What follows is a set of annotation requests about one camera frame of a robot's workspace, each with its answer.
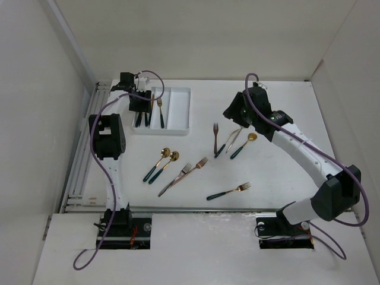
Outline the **silver spoon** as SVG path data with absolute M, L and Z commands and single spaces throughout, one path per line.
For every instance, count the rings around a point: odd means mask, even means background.
M 236 129 L 235 131 L 233 131 L 231 133 L 229 139 L 227 140 L 230 143 L 228 144 L 228 148 L 226 150 L 226 153 L 229 152 L 229 150 L 231 149 L 232 145 L 234 144 L 234 142 L 236 141 L 237 137 L 239 136 L 239 134 L 241 133 L 242 130 L 243 130 L 243 127 L 240 126 L 239 129 Z

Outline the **white three-compartment cutlery tray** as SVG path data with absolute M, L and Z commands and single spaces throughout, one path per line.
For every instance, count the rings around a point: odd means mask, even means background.
M 185 136 L 190 130 L 191 89 L 187 87 L 166 87 L 162 100 L 162 115 L 164 128 L 161 127 L 161 117 L 158 105 L 155 103 L 149 126 L 145 125 L 142 115 L 141 125 L 135 126 L 138 114 L 132 121 L 132 129 L 139 135 Z

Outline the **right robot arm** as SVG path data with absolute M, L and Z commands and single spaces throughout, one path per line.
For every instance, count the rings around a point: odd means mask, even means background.
M 272 110 L 267 92 L 259 85 L 238 92 L 223 115 L 243 128 L 254 127 L 257 133 L 284 150 L 318 188 L 314 196 L 277 211 L 275 227 L 280 233 L 288 234 L 304 221 L 335 220 L 360 201 L 360 170 L 354 165 L 338 165 L 308 142 L 288 114 Z

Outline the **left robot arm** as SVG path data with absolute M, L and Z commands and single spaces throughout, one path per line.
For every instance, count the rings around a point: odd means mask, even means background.
M 149 111 L 151 92 L 140 73 L 122 72 L 119 82 L 111 87 L 107 103 L 96 115 L 90 115 L 90 151 L 106 177 L 106 211 L 96 226 L 101 232 L 116 231 L 119 235 L 131 232 L 133 221 L 124 190 L 121 158 L 126 150 L 126 138 L 121 113 L 126 104 L 133 111 Z

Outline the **silver fork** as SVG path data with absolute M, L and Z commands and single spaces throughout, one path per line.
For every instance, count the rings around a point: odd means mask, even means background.
M 183 176 L 185 176 L 185 174 L 187 174 L 190 169 L 192 167 L 192 164 L 190 163 L 187 163 L 185 165 L 185 167 L 180 171 L 180 173 L 177 175 L 177 177 L 174 178 L 174 180 L 172 180 L 169 184 L 167 184 L 159 193 L 158 193 L 158 197 L 161 197 L 175 182 L 177 182 L 180 178 L 182 178 Z

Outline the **aluminium rail frame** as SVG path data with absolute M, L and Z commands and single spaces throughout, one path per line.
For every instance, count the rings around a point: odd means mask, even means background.
M 71 212 L 74 208 L 81 206 L 87 174 L 92 160 L 88 117 L 96 114 L 106 104 L 110 86 L 110 81 L 100 81 L 95 85 L 87 108 L 80 117 L 78 140 L 73 146 L 58 213 Z

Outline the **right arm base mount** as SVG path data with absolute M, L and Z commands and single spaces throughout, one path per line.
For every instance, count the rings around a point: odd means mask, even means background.
M 256 217 L 255 235 L 260 249 L 314 249 L 309 225 L 291 225 L 274 215 Z

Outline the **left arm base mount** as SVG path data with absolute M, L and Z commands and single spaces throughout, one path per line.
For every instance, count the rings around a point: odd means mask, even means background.
M 150 249 L 152 216 L 117 211 L 100 249 Z

